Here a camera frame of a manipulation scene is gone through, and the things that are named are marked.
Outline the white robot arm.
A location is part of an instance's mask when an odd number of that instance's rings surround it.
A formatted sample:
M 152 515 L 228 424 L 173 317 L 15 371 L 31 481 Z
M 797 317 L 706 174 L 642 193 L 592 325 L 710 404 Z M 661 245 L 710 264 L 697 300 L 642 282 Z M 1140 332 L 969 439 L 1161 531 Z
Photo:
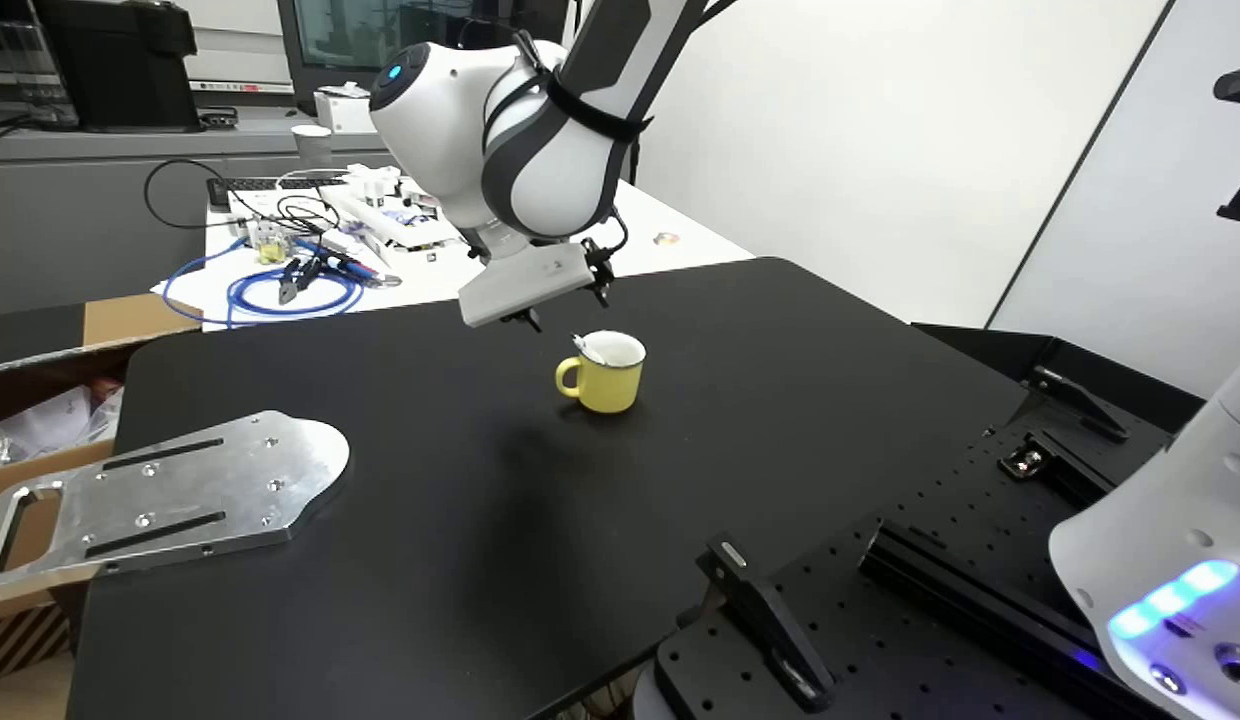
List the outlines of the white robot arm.
M 733 0 L 592 0 L 573 43 L 515 30 L 496 48 L 408 43 L 369 97 L 391 160 L 441 203 L 479 274 L 460 320 L 537 320 L 542 300 L 606 300 L 626 151 L 688 42 Z

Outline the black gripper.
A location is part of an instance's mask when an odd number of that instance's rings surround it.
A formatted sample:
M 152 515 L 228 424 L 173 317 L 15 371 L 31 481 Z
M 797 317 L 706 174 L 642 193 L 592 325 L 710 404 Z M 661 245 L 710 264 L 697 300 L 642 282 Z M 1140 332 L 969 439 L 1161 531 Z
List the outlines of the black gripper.
M 615 247 L 599 247 L 599 245 L 583 241 L 581 247 L 583 247 L 583 264 L 589 264 L 589 276 L 592 276 L 583 289 L 596 298 L 599 310 L 606 310 L 610 305 L 610 284 L 615 284 L 610 258 L 621 253 L 621 245 Z M 510 320 L 528 325 L 533 332 L 542 332 L 542 320 L 538 320 L 537 305 L 523 310 L 523 311 L 510 311 Z

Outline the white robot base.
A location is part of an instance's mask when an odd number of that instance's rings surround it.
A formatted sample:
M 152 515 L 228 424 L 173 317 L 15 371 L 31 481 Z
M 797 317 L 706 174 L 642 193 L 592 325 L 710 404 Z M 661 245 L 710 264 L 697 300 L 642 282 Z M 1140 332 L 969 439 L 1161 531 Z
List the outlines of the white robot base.
M 1106 496 L 1047 531 L 1106 670 L 1181 720 L 1240 720 L 1240 369 Z

